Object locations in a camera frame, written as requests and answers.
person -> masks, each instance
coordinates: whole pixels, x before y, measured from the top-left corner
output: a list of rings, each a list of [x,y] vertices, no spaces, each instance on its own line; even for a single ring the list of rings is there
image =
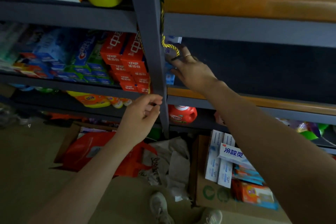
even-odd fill
[[[183,60],[171,61],[176,67],[172,73],[220,113],[291,222],[316,224],[335,220],[336,161],[240,97],[207,65],[191,56],[186,47],[181,47],[181,53]],[[29,223],[87,223],[121,161],[151,130],[160,104],[162,96],[148,94],[128,106],[112,140]],[[152,195],[150,209],[157,223],[174,223],[161,193]],[[220,211],[208,210],[200,223],[219,224],[221,219]]]

crumpled bag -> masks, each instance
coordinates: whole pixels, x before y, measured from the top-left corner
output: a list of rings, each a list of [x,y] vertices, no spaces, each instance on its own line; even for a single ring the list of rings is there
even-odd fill
[[[149,145],[156,149],[157,155],[144,151],[142,163],[152,169],[139,171],[138,177],[143,177],[150,185],[164,186],[176,202],[188,199],[190,155],[187,143],[176,137]]]

shelf post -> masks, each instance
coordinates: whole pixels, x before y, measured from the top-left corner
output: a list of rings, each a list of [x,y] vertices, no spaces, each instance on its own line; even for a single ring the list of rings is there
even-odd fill
[[[160,120],[164,135],[169,136],[167,87],[164,49],[161,45],[161,3],[160,0],[132,0],[145,49],[153,93],[163,96]]]

floor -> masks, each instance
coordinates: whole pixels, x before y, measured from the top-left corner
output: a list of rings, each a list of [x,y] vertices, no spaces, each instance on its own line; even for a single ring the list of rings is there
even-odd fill
[[[72,172],[53,170],[53,159],[67,128],[44,125],[40,120],[28,126],[13,125],[0,130],[0,222],[24,223],[29,216],[70,180]],[[194,223],[202,208],[191,209],[189,201],[175,203],[162,188],[141,179],[113,179],[93,214],[90,224],[154,223],[146,203],[155,190],[164,193],[168,211],[178,223]],[[277,222],[223,212],[222,223],[275,224]]]

hand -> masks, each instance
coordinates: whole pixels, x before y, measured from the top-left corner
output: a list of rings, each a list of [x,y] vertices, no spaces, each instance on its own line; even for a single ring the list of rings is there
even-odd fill
[[[162,99],[160,95],[147,94],[134,100],[127,107],[115,136],[130,143],[132,147],[140,143],[149,134],[158,118]]]
[[[204,63],[195,60],[187,47],[180,49],[184,60],[179,59],[171,61],[171,64],[176,69],[170,71],[177,76],[185,86],[189,89],[201,93],[204,95],[207,92],[207,88],[210,87],[218,79],[212,73],[210,68]]]

